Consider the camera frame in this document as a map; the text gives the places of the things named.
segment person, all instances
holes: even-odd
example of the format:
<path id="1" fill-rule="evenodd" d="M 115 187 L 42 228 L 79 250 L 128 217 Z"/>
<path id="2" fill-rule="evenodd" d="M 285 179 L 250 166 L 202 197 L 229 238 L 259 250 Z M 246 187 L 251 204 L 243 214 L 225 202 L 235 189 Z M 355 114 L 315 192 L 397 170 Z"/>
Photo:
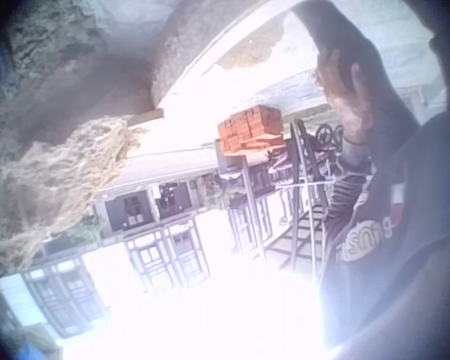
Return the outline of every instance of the person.
<path id="1" fill-rule="evenodd" d="M 371 64 L 379 58 L 351 65 L 350 88 L 342 49 L 319 46 L 317 81 L 343 125 L 319 276 L 335 359 L 450 359 L 450 46 L 437 41 L 450 32 L 411 2 L 448 83 L 448 112 L 421 127 L 398 96 L 377 91 L 388 86 Z"/>

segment hand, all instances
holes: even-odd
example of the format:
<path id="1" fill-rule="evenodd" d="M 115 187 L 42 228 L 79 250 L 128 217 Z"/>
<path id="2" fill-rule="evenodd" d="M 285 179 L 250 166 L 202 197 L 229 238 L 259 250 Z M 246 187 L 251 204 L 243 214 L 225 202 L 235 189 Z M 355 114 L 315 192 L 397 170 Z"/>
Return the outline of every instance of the hand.
<path id="1" fill-rule="evenodd" d="M 343 137 L 350 143 L 365 143 L 373 124 L 371 102 L 365 77 L 358 64 L 352 66 L 352 80 L 355 94 L 344 85 L 338 70 L 340 52 L 323 50 L 316 66 L 317 82 L 322 86 L 331 108 L 337 113 L 343 125 Z"/>

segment stack of red bricks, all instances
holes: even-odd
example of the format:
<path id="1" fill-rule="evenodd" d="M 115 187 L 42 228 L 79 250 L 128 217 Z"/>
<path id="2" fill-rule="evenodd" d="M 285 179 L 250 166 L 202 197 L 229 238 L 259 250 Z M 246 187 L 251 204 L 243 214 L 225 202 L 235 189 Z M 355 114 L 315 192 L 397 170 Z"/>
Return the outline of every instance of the stack of red bricks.
<path id="1" fill-rule="evenodd" d="M 284 123 L 280 110 L 255 106 L 218 125 L 220 148 L 226 156 L 248 155 L 283 148 Z"/>

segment pile of sand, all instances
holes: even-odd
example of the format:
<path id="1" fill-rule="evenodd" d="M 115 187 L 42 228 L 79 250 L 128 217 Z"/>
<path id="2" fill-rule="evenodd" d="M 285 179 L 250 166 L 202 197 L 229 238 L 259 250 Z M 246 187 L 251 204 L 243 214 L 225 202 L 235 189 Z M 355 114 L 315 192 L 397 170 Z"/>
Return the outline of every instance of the pile of sand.
<path id="1" fill-rule="evenodd" d="M 127 120 L 87 121 L 64 144 L 34 142 L 20 160 L 0 166 L 0 267 L 28 266 L 44 239 L 80 221 L 140 145 Z"/>

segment sleeve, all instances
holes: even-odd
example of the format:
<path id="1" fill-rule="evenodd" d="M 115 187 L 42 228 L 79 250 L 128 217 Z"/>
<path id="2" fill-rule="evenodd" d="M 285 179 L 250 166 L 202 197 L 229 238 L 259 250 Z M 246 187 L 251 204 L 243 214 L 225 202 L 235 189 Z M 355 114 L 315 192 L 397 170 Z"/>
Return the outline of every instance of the sleeve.
<path id="1" fill-rule="evenodd" d="M 353 207 L 366 182 L 368 164 L 367 147 L 343 139 L 343 151 L 337 159 L 339 171 L 323 219 L 325 243 L 329 244 L 352 218 Z"/>

